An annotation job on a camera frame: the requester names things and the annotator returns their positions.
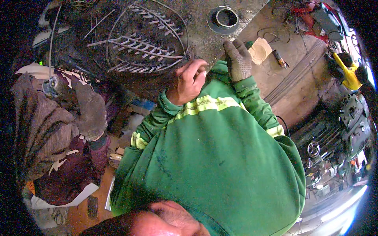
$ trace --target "metal plate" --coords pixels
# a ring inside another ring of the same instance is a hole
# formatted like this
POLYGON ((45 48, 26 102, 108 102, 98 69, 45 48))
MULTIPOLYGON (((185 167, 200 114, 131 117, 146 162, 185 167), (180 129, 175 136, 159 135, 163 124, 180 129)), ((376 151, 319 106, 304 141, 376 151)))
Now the metal plate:
POLYGON ((221 34, 221 35, 228 35, 228 34, 235 32, 239 28, 239 19, 237 20, 236 25, 234 25, 234 26, 232 26, 228 29, 221 29, 219 26, 215 25, 211 20, 211 17, 213 16, 213 14, 215 12, 217 12, 221 9, 224 9, 224 8, 228 8, 228 9, 232 10, 231 8, 226 7, 226 6, 218 6, 216 8, 213 8, 209 11, 208 15, 206 16, 206 22, 208 23, 209 28, 212 31, 214 31, 215 33, 221 34))

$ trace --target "yellow reflective stripe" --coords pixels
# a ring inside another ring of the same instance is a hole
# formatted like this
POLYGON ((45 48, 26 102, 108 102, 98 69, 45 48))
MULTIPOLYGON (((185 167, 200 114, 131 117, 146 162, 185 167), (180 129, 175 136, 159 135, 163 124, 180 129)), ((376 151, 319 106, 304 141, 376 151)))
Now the yellow reflective stripe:
POLYGON ((141 138, 141 134, 137 132, 133 132, 131 136, 131 146, 134 146, 139 149, 144 149, 147 146, 147 142, 141 138))
POLYGON ((245 108, 244 104, 241 102, 239 103, 240 107, 243 108, 243 110, 247 111, 247 109, 245 108))
POLYGON ((168 124, 174 122, 175 120, 181 119, 186 115, 196 115, 200 111, 215 109, 221 111, 227 107, 237 106, 245 110, 244 105, 241 106, 231 97, 218 97, 212 98, 210 95, 206 95, 197 98, 194 102, 188 102, 184 105, 184 108, 173 118, 168 124))
POLYGON ((272 136, 273 138, 274 137, 277 137, 277 136, 281 136, 281 135, 285 135, 284 133, 284 128, 282 127, 282 125, 279 125, 277 127, 274 127, 274 128, 271 128, 271 129, 268 129, 266 130, 266 132, 272 136))

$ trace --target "yellow shirt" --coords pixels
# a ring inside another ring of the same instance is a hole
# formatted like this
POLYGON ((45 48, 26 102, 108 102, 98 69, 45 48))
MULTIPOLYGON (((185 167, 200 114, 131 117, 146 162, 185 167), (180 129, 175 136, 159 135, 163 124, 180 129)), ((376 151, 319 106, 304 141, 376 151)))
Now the yellow shirt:
POLYGON ((337 53, 333 53, 333 58, 336 60, 336 63, 342 68, 345 74, 345 80, 342 82, 345 87, 351 90, 358 90, 362 84, 358 81, 355 71, 357 70, 358 66, 356 64, 352 64, 351 67, 346 67, 337 53))

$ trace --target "dirty glove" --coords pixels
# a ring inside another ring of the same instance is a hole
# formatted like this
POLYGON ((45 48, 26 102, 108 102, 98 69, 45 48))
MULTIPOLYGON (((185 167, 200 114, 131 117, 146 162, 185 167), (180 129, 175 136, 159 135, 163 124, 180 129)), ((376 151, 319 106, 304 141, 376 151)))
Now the dirty glove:
POLYGON ((95 141, 103 135, 108 126, 105 102, 91 86, 74 80, 71 83, 79 106, 79 113, 75 119, 79 133, 85 136, 86 140, 95 141))
POLYGON ((231 80, 237 82, 250 77, 252 59, 244 44, 238 39, 235 39, 232 43, 225 40, 223 47, 231 80))
POLYGON ((177 80, 166 92, 172 104, 182 106, 200 94, 206 80, 206 65, 208 65, 206 61, 198 59, 176 70, 177 80))

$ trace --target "dotted grip glove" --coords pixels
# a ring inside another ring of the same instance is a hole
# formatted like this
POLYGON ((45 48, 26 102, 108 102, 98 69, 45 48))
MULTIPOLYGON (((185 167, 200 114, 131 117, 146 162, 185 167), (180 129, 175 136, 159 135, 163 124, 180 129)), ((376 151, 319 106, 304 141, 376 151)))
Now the dotted grip glove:
POLYGON ((238 39, 232 43, 225 40, 223 47, 231 80, 237 82, 250 77, 252 58, 244 44, 238 39))
POLYGON ((108 126, 104 100, 89 85, 72 80, 72 88, 76 91, 79 104, 79 113, 75 119, 79 133, 88 141, 99 139, 108 126))

